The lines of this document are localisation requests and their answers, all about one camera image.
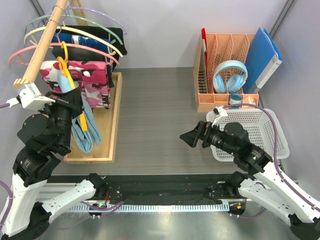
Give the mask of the orange plastic hanger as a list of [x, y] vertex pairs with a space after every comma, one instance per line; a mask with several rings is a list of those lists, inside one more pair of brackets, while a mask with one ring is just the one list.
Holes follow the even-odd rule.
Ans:
[[[68, 49], [67, 49], [67, 45], [64, 41], [61, 42], [61, 48], [64, 50], [64, 58], [58, 56], [57, 57], [57, 62], [58, 62], [58, 65], [59, 65], [59, 69], [62, 70], [61, 74], [65, 77], [67, 77], [68, 81], [69, 81], [69, 84], [70, 84], [70, 87], [71, 89], [75, 89], [75, 84], [74, 84], [74, 81], [73, 81], [73, 78], [69, 72], [69, 69], [68, 69]], [[79, 120], [80, 120], [80, 126], [81, 126], [81, 129], [83, 131], [87, 131], [88, 130], [88, 126], [87, 126], [87, 122], [86, 122], [86, 118], [85, 118], [85, 115], [84, 113], [82, 112], [79, 116], [78, 116]]]

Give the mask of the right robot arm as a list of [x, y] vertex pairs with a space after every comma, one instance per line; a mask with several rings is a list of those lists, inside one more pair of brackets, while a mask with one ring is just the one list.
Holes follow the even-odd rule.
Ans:
[[199, 121], [180, 139], [192, 148], [201, 140], [203, 148], [214, 146], [233, 156], [242, 172], [227, 180], [229, 197], [255, 201], [284, 221], [300, 240], [320, 238], [320, 202], [280, 170], [274, 157], [251, 143], [240, 123], [230, 122], [221, 130], [212, 122]]

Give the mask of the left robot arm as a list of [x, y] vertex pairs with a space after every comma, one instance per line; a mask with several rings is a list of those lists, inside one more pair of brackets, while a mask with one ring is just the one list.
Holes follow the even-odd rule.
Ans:
[[76, 88], [42, 95], [27, 84], [16, 100], [24, 108], [34, 108], [36, 113], [24, 121], [17, 133], [24, 147], [13, 164], [12, 185], [1, 214], [0, 230], [4, 240], [34, 240], [75, 204], [104, 198], [107, 184], [98, 174], [91, 173], [61, 195], [38, 201], [40, 191], [60, 164], [60, 157], [71, 151], [72, 121], [84, 110], [82, 94]]

